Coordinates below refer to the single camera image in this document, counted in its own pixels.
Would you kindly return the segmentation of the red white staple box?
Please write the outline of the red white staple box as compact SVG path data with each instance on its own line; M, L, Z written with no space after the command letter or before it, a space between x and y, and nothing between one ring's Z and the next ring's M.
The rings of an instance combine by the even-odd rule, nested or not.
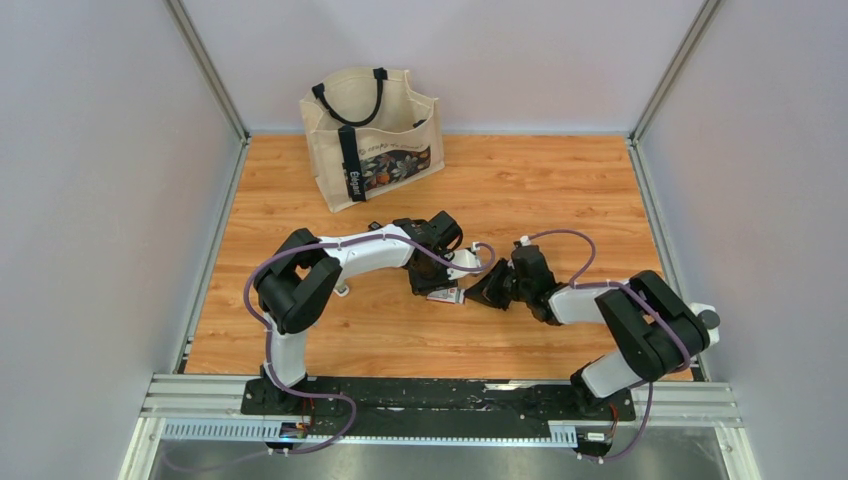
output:
M428 301L462 305L465 303L465 290L460 287L435 290L429 293L426 299Z

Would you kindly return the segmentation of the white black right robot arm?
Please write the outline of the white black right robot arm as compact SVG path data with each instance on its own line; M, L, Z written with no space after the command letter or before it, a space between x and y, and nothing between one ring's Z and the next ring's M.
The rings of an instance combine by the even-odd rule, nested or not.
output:
M605 411L611 396L684 367L720 339L715 308L685 303L657 272L569 285L555 279L536 245L514 249L464 296L501 310L523 303L549 325L596 323L609 329L615 349L570 377L572 409L586 419Z

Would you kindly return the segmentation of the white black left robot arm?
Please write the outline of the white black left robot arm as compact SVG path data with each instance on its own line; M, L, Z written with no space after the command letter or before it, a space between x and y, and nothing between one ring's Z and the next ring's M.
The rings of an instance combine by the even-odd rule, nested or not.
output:
M266 395L269 404L284 415L304 405L306 389L300 381L306 377L307 331L332 294L347 294L348 279L401 268L415 295L451 289L482 267L473 249L460 246L462 241L461 228L444 211L431 220L372 223L364 233L342 237L318 237L306 228L293 232L246 286L258 295L257 307L249 311L263 322L270 338L264 365L272 382Z

